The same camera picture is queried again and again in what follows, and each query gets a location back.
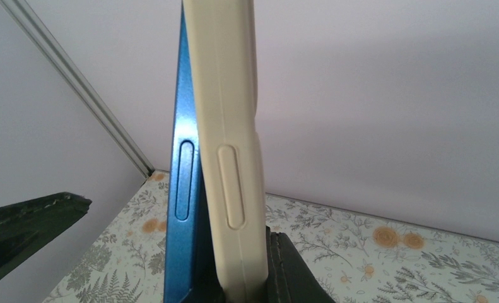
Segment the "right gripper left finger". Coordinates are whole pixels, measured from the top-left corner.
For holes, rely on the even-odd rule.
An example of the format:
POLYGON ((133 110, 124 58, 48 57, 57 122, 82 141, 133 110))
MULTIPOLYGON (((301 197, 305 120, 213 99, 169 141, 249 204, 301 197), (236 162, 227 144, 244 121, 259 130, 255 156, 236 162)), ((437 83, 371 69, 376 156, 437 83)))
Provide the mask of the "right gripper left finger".
POLYGON ((0 207, 0 280, 83 218, 92 200, 61 192, 0 207))

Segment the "blue phone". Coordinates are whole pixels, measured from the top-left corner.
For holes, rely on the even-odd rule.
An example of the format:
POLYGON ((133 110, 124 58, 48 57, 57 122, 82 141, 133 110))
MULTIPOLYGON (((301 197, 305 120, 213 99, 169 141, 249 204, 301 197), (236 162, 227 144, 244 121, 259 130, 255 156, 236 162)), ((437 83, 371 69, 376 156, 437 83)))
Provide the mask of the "blue phone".
POLYGON ((180 19, 164 302, 225 302, 214 263, 185 18, 180 19))

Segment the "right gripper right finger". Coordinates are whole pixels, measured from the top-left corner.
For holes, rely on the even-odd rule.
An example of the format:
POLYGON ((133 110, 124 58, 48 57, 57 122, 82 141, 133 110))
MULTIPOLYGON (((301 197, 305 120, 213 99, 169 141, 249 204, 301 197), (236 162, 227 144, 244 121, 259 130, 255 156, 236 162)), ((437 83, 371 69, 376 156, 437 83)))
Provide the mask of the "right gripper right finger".
POLYGON ((333 302, 285 233, 266 228, 266 302, 333 302))

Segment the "beige phone case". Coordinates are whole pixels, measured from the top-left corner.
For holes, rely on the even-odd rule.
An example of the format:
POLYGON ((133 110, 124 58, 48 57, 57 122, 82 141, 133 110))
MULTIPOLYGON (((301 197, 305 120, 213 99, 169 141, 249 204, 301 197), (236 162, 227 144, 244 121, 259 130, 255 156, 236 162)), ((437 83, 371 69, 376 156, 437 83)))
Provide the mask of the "beige phone case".
POLYGON ((183 7, 216 274, 227 302, 262 302, 268 266, 254 3, 183 7))

